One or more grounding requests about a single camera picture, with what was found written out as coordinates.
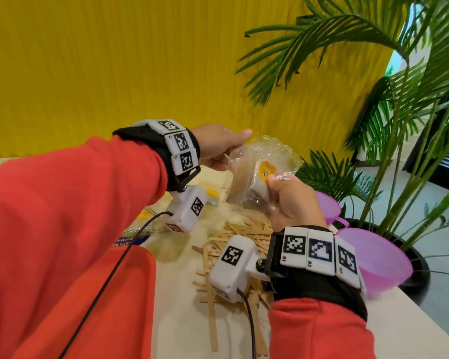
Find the right hand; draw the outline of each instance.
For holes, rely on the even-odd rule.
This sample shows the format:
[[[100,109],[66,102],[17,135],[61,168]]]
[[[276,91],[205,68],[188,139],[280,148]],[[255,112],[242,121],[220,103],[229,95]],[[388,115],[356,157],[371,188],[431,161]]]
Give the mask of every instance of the right hand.
[[[318,225],[327,228],[314,189],[296,176],[277,180],[268,176],[268,186],[278,197],[278,206],[268,216],[275,232],[296,225]]]

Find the yellow label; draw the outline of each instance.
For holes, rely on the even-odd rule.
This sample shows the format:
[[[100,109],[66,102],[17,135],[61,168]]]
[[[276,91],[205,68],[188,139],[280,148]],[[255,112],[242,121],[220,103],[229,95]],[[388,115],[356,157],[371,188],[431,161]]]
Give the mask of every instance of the yellow label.
[[[138,215],[138,219],[148,219],[151,218],[152,216],[153,213],[151,213],[148,209],[143,209],[140,215]]]
[[[261,180],[267,183],[268,175],[274,174],[275,172],[276,168],[273,165],[271,165],[268,161],[264,161],[259,167],[257,174]]]
[[[217,197],[218,196],[218,192],[215,190],[211,190],[211,189],[206,189],[206,194]]]

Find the left hand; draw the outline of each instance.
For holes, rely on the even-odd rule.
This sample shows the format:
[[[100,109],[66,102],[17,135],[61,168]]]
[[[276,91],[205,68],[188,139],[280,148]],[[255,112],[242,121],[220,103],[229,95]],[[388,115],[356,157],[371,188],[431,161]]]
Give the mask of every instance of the left hand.
[[[252,130],[233,132],[219,123],[208,123],[191,130],[200,144],[200,165],[226,171],[231,150],[250,139]]]

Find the clear plastic bag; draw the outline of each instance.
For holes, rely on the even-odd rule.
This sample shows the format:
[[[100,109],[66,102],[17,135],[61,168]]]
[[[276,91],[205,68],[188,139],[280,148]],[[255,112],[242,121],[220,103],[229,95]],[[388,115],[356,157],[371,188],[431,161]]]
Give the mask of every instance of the clear plastic bag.
[[[302,159],[277,138],[258,137],[231,152],[228,169],[233,172],[233,181],[226,201],[245,209],[270,212],[277,201],[268,188],[268,176],[289,179],[302,164]]]

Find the white table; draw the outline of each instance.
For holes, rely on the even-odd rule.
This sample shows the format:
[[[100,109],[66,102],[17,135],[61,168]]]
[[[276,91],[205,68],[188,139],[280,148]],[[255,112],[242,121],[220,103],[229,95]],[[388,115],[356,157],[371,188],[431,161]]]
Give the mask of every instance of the white table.
[[[0,159],[0,164],[8,159]],[[222,187],[229,175],[204,168],[192,182],[204,187]],[[157,204],[164,210],[170,197]],[[216,303],[217,352],[211,351],[208,330],[208,306],[200,303],[193,280],[202,268],[202,257],[191,249],[201,247],[207,236],[222,229],[224,222],[240,222],[242,217],[229,211],[226,204],[207,206],[190,234],[174,232],[152,235],[143,246],[156,259],[155,316],[152,358],[244,358],[251,357],[251,336],[245,314]],[[368,300],[368,328],[374,333],[378,359],[449,359],[449,336],[402,291],[394,288]],[[267,320],[261,307],[260,318]],[[260,320],[269,343],[269,324]]]

